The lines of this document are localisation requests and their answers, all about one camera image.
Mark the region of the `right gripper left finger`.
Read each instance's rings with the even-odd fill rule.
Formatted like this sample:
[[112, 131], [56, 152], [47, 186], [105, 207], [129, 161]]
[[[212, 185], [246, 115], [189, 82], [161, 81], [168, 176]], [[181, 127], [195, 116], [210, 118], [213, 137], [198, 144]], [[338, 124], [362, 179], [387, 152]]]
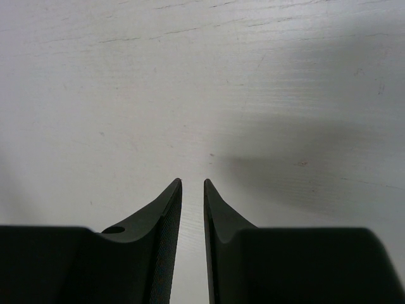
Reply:
[[102, 232], [1, 227], [2, 303], [168, 303], [182, 182]]

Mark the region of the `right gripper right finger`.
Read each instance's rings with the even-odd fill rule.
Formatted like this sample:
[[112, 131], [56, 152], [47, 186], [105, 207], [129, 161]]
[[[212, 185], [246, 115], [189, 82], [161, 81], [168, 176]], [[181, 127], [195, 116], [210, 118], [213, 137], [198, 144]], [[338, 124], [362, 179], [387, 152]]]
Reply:
[[403, 303], [383, 244], [365, 228], [259, 228], [204, 182], [211, 303]]

